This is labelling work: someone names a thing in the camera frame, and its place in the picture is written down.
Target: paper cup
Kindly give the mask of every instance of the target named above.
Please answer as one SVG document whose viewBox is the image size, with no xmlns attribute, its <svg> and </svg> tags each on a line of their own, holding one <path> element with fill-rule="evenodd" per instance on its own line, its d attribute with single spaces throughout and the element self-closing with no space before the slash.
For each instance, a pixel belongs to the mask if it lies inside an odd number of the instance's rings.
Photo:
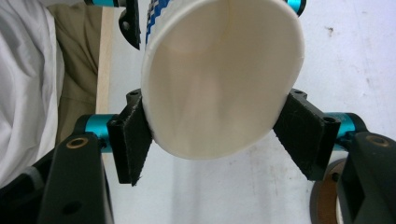
<svg viewBox="0 0 396 224">
<path fill-rule="evenodd" d="M 143 106 L 160 147 L 213 159 L 271 131 L 304 60 L 285 2 L 160 0 L 148 17 Z"/>
</svg>

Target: bolt hole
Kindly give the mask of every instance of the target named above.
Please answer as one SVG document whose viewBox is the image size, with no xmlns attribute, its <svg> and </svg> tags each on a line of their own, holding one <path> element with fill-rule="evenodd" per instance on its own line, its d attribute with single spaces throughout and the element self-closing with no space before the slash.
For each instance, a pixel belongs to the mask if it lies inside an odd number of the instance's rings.
<svg viewBox="0 0 396 224">
<path fill-rule="evenodd" d="M 329 122 L 329 123 L 334 123 L 337 121 L 336 119 L 330 118 L 330 117 L 324 117 L 323 119 L 324 119 L 324 121 Z"/>
<path fill-rule="evenodd" d="M 84 138 L 75 138 L 75 139 L 69 141 L 66 144 L 66 146 L 71 149 L 76 149 L 76 148 L 80 148 L 80 147 L 87 145 L 87 143 L 88 143 L 88 138 L 85 138 L 85 137 Z"/>
<path fill-rule="evenodd" d="M 71 203 L 68 203 L 67 205 L 64 206 L 64 209 L 62 209 L 62 213 L 64 215 L 73 215 L 76 212 L 78 212 L 82 207 L 82 203 L 79 201 L 74 201 Z"/>
<path fill-rule="evenodd" d="M 369 135 L 366 137 L 367 140 L 369 140 L 370 142 L 372 142 L 373 144 L 379 146 L 379 147 L 388 147 L 389 146 L 389 142 L 382 138 L 382 137 L 377 137 L 374 135 Z"/>
<path fill-rule="evenodd" d="M 82 140 L 82 139 L 76 139 L 76 140 L 73 140 L 71 143 L 70 143 L 70 146 L 73 146 L 73 147 L 76 147 L 76 146 L 79 146 L 79 145 L 81 145 L 81 144 L 83 144 L 84 143 L 84 140 Z"/>
</svg>

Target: white cloth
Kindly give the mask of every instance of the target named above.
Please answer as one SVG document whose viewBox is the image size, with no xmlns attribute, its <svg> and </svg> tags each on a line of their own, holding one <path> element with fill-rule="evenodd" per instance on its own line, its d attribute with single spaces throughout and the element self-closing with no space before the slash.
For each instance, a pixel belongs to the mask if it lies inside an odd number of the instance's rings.
<svg viewBox="0 0 396 224">
<path fill-rule="evenodd" d="M 0 2 L 0 187 L 55 145 L 64 60 L 38 1 Z"/>
</svg>

